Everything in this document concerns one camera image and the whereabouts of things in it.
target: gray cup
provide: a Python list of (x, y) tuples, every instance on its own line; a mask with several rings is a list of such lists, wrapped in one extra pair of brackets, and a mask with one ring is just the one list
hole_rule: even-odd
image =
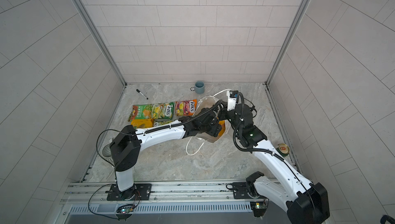
[(203, 94), (204, 93), (204, 82), (202, 81), (197, 81), (195, 83), (195, 92), (197, 94)]

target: snack package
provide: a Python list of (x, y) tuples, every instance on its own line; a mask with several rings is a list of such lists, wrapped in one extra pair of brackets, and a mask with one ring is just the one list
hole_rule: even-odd
[(175, 115), (186, 116), (195, 113), (197, 100), (186, 100), (175, 103)]
[(134, 119), (130, 123), (135, 129), (154, 127), (154, 119)]
[(156, 103), (152, 106), (151, 118), (171, 119), (174, 112), (174, 103)]
[(150, 119), (151, 110), (152, 104), (133, 105), (133, 111), (129, 116), (128, 122), (131, 122), (133, 119)]
[(160, 126), (160, 125), (169, 124), (169, 123), (171, 123), (171, 122), (173, 122), (173, 120), (169, 120), (169, 121), (155, 121), (155, 122), (154, 122), (154, 127), (158, 127), (158, 126)]

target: black mounting plate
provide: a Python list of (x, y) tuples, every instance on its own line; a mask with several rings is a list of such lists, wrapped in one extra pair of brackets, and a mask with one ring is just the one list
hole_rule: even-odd
[(233, 185), (237, 186), (236, 191), (233, 191), (234, 199), (262, 199), (264, 196), (258, 198), (252, 198), (247, 194), (246, 182), (233, 182)]
[[(148, 200), (149, 195), (151, 193), (151, 184), (135, 184), (136, 189), (140, 193), (140, 200)], [(112, 184), (110, 187), (110, 190), (107, 191), (107, 201), (124, 201), (125, 199), (122, 199), (122, 194), (118, 189), (118, 186), (116, 184)]]

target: black and white marker pen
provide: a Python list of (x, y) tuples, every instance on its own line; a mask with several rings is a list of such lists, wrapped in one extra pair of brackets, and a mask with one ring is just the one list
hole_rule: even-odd
[(140, 93), (143, 97), (147, 98), (147, 100), (148, 100), (148, 97), (146, 97), (139, 89), (136, 89), (136, 91), (137, 91), (138, 93)]

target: gold can lid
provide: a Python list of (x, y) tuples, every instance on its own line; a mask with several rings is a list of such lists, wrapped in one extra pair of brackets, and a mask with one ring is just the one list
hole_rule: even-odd
[(279, 144), (279, 150), (280, 150), (281, 153), (283, 153), (283, 154), (288, 154), (288, 153), (289, 153), (289, 147), (288, 147), (288, 145), (286, 145), (285, 143), (280, 143), (280, 144)]

